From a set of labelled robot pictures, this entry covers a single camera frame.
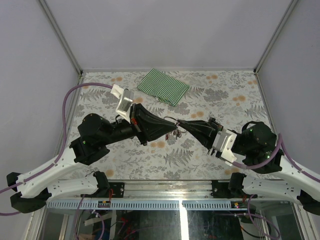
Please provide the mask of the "large silver keyring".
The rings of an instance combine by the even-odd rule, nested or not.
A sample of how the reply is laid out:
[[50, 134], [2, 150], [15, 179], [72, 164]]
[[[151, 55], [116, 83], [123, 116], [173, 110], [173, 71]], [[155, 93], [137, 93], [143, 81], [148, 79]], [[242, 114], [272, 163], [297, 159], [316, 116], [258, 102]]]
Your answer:
[[169, 139], [169, 136], [171, 136], [171, 135], [175, 136], [175, 139], [177, 140], [177, 139], [179, 139], [179, 138], [182, 137], [182, 134], [183, 134], [183, 133], [186, 133], [186, 131], [181, 131], [181, 130], [179, 130], [179, 124], [180, 124], [180, 122], [179, 122], [177, 119], [175, 119], [175, 118], [173, 118], [173, 117], [171, 117], [171, 116], [165, 116], [164, 119], [165, 119], [165, 120], [173, 120], [173, 121], [174, 121], [174, 123], [173, 123], [174, 127], [172, 128], [171, 131], [169, 131], [169, 132], [166, 133], [166, 135], [165, 135], [165, 140], [166, 140], [166, 141]]

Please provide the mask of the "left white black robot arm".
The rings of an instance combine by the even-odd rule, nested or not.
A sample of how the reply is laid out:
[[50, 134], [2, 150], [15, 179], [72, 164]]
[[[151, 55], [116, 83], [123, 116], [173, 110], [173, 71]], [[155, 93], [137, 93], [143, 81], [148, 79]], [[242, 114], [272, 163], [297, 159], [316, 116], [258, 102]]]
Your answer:
[[141, 104], [131, 106], [128, 120], [109, 122], [98, 114], [88, 114], [78, 126], [80, 136], [57, 157], [27, 173], [11, 172], [6, 176], [15, 192], [10, 197], [11, 207], [26, 214], [56, 198], [109, 197], [112, 191], [104, 172], [95, 171], [78, 179], [62, 178], [105, 157], [110, 152], [108, 145], [137, 138], [145, 146], [175, 129], [173, 122], [153, 115]]

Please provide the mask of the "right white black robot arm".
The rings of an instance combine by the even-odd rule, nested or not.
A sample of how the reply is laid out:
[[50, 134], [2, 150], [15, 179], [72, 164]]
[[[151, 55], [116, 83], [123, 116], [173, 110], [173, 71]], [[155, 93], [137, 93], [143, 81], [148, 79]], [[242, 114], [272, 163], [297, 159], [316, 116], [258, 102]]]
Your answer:
[[320, 214], [319, 174], [294, 161], [282, 136], [273, 133], [264, 122], [249, 121], [240, 133], [223, 127], [214, 118], [209, 121], [180, 119], [178, 125], [226, 164], [279, 178], [278, 181], [257, 180], [244, 173], [234, 173], [227, 188], [231, 196], [286, 199], [311, 214]]

